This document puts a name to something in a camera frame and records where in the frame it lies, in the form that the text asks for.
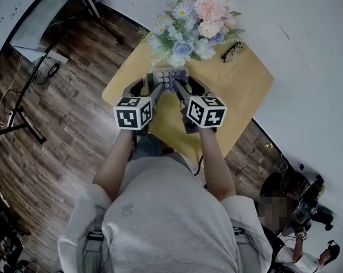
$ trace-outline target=artificial flower bouquet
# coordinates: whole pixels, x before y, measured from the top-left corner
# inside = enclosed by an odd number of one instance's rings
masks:
[[[241,13],[233,11],[228,0],[178,0],[167,5],[171,10],[159,17],[153,31],[141,31],[152,47],[152,65],[167,61],[179,67],[190,59],[210,59],[216,44],[241,41],[244,30],[234,28]]]

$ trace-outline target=pink flower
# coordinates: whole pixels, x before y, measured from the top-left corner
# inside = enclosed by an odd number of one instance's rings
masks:
[[[227,0],[196,0],[195,11],[203,20],[221,20],[227,14]]]
[[[232,28],[235,25],[235,18],[232,14],[228,13],[226,17],[222,18],[225,25]]]
[[[205,38],[210,39],[214,37],[220,29],[217,22],[205,20],[199,24],[198,32]]]

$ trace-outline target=eyeglasses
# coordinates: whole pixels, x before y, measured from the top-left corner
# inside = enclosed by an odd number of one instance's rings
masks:
[[[233,60],[234,53],[240,53],[243,46],[241,46],[241,42],[236,42],[233,46],[231,46],[221,59],[223,59],[223,63],[228,63]]]

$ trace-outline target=yellow table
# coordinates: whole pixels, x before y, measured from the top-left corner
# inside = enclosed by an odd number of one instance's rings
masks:
[[[223,63],[220,57],[229,47],[218,45],[217,54],[211,59],[190,60],[186,64],[189,75],[206,84],[228,106],[223,126],[217,132],[223,156],[243,133],[273,81],[272,75],[246,45],[231,62]],[[141,43],[133,51],[104,90],[102,97],[106,102],[115,105],[125,87],[151,71],[150,52],[151,48],[146,43]],[[187,135],[181,119],[180,101],[176,95],[164,94],[158,103],[150,132],[189,160],[197,162],[202,155],[199,134]]]

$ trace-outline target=person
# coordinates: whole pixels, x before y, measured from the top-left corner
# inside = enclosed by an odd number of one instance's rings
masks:
[[[133,134],[121,130],[59,238],[65,273],[267,272],[272,248],[254,202],[237,196],[214,131],[199,134],[208,190],[150,134],[128,161]]]
[[[295,234],[296,243],[294,249],[288,246],[281,246],[276,252],[276,258],[279,263],[297,273],[314,273],[322,269],[324,266],[335,260],[339,253],[339,245],[328,243],[329,247],[323,251],[318,258],[314,258],[311,254],[303,252],[303,237],[302,231]]]

